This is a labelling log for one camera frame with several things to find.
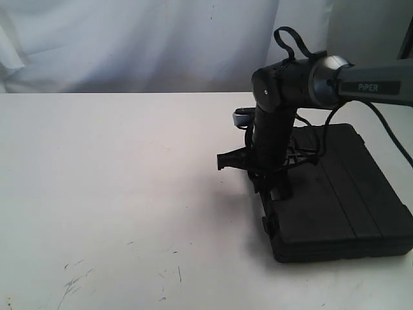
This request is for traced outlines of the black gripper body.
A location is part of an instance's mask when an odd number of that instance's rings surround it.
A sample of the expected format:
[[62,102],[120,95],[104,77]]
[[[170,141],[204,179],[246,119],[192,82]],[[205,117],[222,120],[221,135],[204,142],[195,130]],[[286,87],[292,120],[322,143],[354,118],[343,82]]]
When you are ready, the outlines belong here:
[[[313,133],[315,142],[312,149],[300,147],[293,137],[295,120],[303,122]],[[270,181],[278,181],[281,171],[289,171],[306,163],[317,164],[323,155],[321,141],[315,128],[297,114],[296,108],[282,108],[265,112],[255,107],[254,121],[245,131],[245,146],[217,155],[217,169],[230,167],[250,174],[266,176]]]

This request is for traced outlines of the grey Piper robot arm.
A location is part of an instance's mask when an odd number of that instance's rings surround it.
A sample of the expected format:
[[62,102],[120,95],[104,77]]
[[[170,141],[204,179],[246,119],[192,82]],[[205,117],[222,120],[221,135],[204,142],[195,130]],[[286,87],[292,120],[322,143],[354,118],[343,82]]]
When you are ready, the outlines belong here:
[[[327,152],[327,131],[333,115],[350,101],[369,106],[390,139],[407,161],[412,158],[390,130],[375,103],[412,106],[412,60],[399,59],[382,65],[359,66],[325,52],[306,59],[294,57],[263,67],[252,75],[253,108],[238,108],[234,125],[245,131],[245,146],[217,155],[219,170],[231,167],[247,171],[259,192],[287,171],[316,165]],[[315,135],[315,147],[302,149],[292,135],[295,120],[313,126],[298,109],[329,110],[323,135]]]

